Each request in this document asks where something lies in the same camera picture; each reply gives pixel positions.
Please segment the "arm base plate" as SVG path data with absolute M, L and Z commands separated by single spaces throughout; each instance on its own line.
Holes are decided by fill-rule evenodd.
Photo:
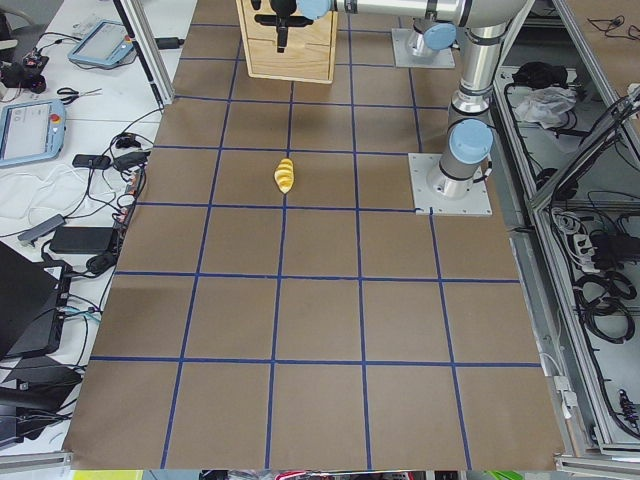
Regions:
M 395 66 L 398 68 L 454 69 L 450 47 L 434 50 L 427 46 L 424 35 L 413 29 L 391 30 Z
M 417 215 L 489 217 L 493 211 L 482 169 L 467 180 L 453 180 L 440 169 L 440 154 L 409 153 L 409 173 Z

